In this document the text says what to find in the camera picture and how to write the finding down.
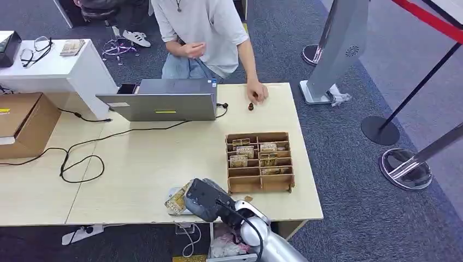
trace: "robotic arm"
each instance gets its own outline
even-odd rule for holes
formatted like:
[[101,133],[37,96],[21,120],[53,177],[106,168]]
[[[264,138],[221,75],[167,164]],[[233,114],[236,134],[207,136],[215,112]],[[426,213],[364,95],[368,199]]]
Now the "robotic arm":
[[261,262],[308,262],[284,238],[272,232],[270,219],[250,203],[233,200],[214,182],[194,179],[185,194],[188,210],[206,222],[220,217]]

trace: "red retractable belt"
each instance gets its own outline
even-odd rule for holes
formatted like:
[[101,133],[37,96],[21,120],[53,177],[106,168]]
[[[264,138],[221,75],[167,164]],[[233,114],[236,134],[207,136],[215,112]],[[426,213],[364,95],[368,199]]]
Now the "red retractable belt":
[[432,26],[435,30],[445,34],[446,36],[452,38],[453,40],[463,44],[463,31],[456,28],[455,26],[441,20],[437,16],[431,14],[430,12],[424,10],[423,8],[417,6],[414,3],[409,2],[408,0],[392,0],[394,3],[398,4],[400,7],[404,8],[414,16],[416,16],[421,21]]

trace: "white t-shirt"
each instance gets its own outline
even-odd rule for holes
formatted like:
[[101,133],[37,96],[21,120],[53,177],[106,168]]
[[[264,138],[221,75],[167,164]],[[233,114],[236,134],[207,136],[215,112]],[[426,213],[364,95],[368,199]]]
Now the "white t-shirt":
[[246,41],[246,33],[233,0],[151,0],[164,42],[206,42],[201,61],[225,78],[238,67],[237,45]]

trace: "wooden organizer box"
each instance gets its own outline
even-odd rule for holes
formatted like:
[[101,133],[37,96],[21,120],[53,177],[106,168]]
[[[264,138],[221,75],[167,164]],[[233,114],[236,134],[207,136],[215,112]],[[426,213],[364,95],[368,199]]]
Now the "wooden organizer box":
[[[248,166],[243,168],[231,168],[230,156],[236,155],[232,141],[236,139],[250,139],[249,146],[254,146],[254,158],[248,159]],[[293,162],[289,146],[288,133],[251,133],[251,134],[229,134],[227,143],[227,168],[228,168],[228,192],[249,193],[268,191],[291,192],[295,186],[293,174]],[[278,151],[261,152],[260,146],[263,143],[274,142]],[[266,153],[276,153],[276,165],[264,166],[260,156]],[[280,168],[282,174],[266,174],[268,169]]]

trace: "black box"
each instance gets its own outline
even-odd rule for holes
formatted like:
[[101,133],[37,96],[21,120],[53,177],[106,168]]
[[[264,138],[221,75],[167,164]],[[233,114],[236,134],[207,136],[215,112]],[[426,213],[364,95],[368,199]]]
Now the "black box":
[[0,68],[13,65],[21,42],[16,31],[0,31]]

